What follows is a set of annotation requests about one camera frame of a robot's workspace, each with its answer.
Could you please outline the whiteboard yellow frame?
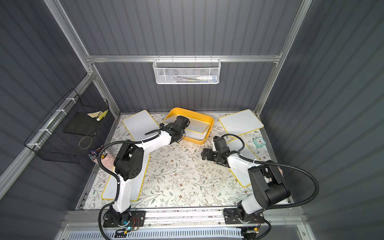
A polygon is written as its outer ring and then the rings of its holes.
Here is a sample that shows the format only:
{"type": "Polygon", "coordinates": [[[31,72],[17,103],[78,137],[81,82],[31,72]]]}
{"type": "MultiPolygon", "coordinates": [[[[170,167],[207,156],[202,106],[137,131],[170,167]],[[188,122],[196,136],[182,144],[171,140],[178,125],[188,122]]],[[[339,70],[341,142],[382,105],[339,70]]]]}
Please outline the whiteboard yellow frame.
{"type": "Polygon", "coordinates": [[[190,138],[196,141],[203,141],[206,138],[208,131],[206,130],[203,133],[198,133],[190,130],[185,130],[185,133],[186,138],[190,138]]]}

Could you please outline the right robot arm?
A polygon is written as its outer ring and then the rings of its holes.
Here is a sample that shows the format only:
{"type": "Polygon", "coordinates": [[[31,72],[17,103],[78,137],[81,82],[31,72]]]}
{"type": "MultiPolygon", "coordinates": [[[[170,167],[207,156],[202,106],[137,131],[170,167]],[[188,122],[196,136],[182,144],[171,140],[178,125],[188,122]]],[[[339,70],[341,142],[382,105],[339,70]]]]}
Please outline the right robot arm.
{"type": "Polygon", "coordinates": [[[212,149],[203,149],[201,157],[229,168],[240,183],[251,185],[252,193],[238,203],[235,214],[242,223],[250,222],[254,213],[267,210],[291,195],[282,171],[273,161],[246,160],[235,151],[212,149]]]}

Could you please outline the right whiteboard under arm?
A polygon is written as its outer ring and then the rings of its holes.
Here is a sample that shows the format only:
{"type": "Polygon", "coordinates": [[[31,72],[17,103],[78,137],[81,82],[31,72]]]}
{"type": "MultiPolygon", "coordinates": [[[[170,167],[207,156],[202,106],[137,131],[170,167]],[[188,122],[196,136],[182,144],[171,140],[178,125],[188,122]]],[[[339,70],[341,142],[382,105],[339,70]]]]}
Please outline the right whiteboard under arm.
{"type": "Polygon", "coordinates": [[[251,149],[247,146],[243,150],[241,150],[241,154],[248,159],[251,159],[251,162],[242,160],[238,157],[237,153],[234,153],[228,157],[226,157],[226,162],[224,166],[229,168],[238,182],[242,185],[242,187],[248,187],[251,184],[251,180],[249,177],[248,169],[253,166],[258,166],[259,164],[254,164],[253,161],[259,161],[260,159],[251,151],[251,149]]]}

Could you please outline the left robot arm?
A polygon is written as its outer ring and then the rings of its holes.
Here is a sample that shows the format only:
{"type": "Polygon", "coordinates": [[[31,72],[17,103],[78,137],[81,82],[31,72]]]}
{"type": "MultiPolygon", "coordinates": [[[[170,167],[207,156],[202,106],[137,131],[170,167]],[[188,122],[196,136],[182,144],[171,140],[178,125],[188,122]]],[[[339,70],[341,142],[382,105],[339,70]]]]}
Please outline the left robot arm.
{"type": "Polygon", "coordinates": [[[185,136],[185,129],[189,122],[160,124],[158,130],[152,130],[145,135],[155,134],[153,137],[142,141],[123,141],[115,158],[115,175],[118,180],[117,196],[113,203],[113,209],[122,214],[131,206],[132,187],[135,179],[143,174],[143,168],[149,159],[149,154],[163,146],[179,142],[185,136]]]}

